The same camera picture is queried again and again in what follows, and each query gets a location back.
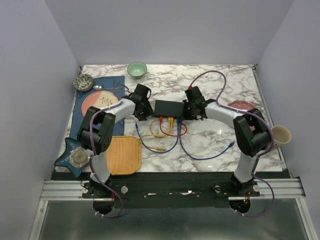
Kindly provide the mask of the black network switch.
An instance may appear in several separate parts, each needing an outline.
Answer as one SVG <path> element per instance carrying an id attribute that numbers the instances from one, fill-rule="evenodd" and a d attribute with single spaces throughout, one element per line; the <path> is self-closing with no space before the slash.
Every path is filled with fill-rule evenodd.
<path id="1" fill-rule="evenodd" d="M 154 116 L 181 118 L 184 111 L 184 103 L 177 101 L 156 100 L 154 106 Z"/>

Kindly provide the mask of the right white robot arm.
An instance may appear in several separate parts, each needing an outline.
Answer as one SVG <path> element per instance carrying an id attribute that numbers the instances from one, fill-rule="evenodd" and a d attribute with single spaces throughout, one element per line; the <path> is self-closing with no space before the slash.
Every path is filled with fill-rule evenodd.
<path id="1" fill-rule="evenodd" d="M 237 109 L 222 105 L 217 100 L 205 100 L 197 86 L 190 86 L 185 94 L 187 99 L 183 103 L 186 120 L 195 120 L 197 117 L 201 120 L 212 119 L 234 129 L 240 158 L 233 173 L 235 180 L 230 183 L 230 191 L 236 196 L 243 195 L 248 190 L 247 183 L 253 179 L 262 151 L 272 143 L 270 126 L 257 108 Z"/>

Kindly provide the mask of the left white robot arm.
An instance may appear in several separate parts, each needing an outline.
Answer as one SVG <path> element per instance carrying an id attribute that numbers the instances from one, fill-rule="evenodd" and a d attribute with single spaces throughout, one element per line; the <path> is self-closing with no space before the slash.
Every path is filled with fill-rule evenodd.
<path id="1" fill-rule="evenodd" d="M 90 178 L 96 182 L 93 191 L 101 198 L 107 197 L 111 191 L 111 185 L 106 182 L 111 175 L 106 151 L 112 142 L 115 124 L 131 115 L 138 121 L 146 121 L 152 116 L 151 92 L 149 87 L 138 84 L 132 93 L 115 104 L 104 108 L 91 106 L 86 111 L 77 140 L 83 149 L 93 152 L 89 158 Z"/>

